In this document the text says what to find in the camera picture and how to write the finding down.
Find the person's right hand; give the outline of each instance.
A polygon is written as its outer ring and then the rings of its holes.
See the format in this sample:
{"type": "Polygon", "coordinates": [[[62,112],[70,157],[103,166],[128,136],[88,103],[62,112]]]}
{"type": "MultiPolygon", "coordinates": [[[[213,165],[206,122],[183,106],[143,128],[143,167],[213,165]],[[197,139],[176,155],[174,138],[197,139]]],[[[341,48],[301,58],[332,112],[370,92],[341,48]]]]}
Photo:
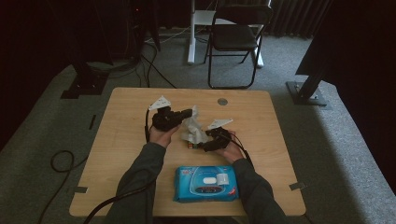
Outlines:
{"type": "MultiPolygon", "coordinates": [[[[231,138],[235,141],[235,132],[228,132],[231,134],[231,138]]],[[[241,149],[234,142],[230,142],[226,148],[217,149],[215,152],[224,157],[230,164],[244,158],[241,149]]]]}

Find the wet wipes package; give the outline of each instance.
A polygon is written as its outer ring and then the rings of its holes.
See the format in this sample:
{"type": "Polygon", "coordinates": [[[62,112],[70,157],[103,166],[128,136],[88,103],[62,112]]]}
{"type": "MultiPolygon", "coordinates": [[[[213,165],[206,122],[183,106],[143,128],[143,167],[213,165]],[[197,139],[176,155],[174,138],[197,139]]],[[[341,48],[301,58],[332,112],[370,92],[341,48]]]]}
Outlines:
{"type": "Polygon", "coordinates": [[[230,202],[237,198],[232,166],[180,166],[176,170],[176,202],[230,202]]]}

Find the wooden table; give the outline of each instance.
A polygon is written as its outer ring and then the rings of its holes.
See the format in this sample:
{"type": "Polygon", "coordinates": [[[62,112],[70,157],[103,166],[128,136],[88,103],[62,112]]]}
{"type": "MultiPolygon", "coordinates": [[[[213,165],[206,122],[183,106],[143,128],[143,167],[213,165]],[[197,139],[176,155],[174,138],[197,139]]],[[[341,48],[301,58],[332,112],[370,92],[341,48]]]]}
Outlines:
{"type": "MultiPolygon", "coordinates": [[[[146,111],[162,95],[172,103],[173,111],[197,105],[198,120],[204,130],[214,119],[233,119],[223,128],[236,131],[256,172],[271,183],[275,199],[286,215],[304,214],[301,192],[290,189],[290,185],[297,180],[268,92],[116,88],[78,184],[88,190],[86,193],[75,193],[70,206],[72,216],[85,217],[97,204],[115,196],[120,178],[146,143],[146,111]],[[220,105],[219,98],[226,99],[228,104],[220,105]]],[[[149,122],[155,112],[150,112],[149,122]]],[[[228,164],[214,152],[188,149],[187,142],[180,138],[182,132],[186,132],[184,127],[173,135],[167,149],[163,170],[157,180],[154,216],[245,216],[240,200],[231,203],[173,202],[173,184],[178,166],[228,164]]],[[[104,207],[96,215],[105,216],[109,208],[110,205],[104,207]]]]}

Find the folding chair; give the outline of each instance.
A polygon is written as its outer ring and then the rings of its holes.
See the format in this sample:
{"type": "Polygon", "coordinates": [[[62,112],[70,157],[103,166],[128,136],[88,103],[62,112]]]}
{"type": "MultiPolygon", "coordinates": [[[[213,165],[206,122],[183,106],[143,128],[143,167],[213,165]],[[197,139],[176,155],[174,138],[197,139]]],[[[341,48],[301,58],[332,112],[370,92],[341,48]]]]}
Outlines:
{"type": "Polygon", "coordinates": [[[212,89],[247,89],[256,76],[256,68],[259,60],[259,54],[262,47],[262,37],[265,27],[269,24],[273,10],[264,5],[234,5],[220,7],[213,17],[209,39],[207,41],[206,58],[209,56],[208,85],[212,89]],[[230,21],[231,24],[224,24],[224,21],[230,21]],[[258,27],[259,31],[254,34],[253,27],[258,27]],[[245,54],[216,54],[213,55],[212,49],[218,51],[246,51],[245,54]],[[212,58],[213,56],[244,56],[243,63],[250,52],[257,51],[254,60],[253,75],[251,81],[246,86],[213,86],[211,83],[212,58]]]}

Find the dark curtain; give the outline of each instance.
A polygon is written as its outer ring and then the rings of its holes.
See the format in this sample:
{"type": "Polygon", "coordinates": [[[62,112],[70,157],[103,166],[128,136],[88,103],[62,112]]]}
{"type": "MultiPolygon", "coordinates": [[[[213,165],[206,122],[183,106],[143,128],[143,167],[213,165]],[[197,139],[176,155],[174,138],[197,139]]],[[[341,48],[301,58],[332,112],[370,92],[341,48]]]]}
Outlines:
{"type": "Polygon", "coordinates": [[[1,1],[0,12],[1,150],[53,77],[72,63],[72,51],[87,62],[111,61],[93,1],[1,1]],[[66,49],[65,31],[74,50],[66,49]]]}
{"type": "Polygon", "coordinates": [[[395,192],[396,1],[334,0],[296,74],[320,72],[395,192]]]}

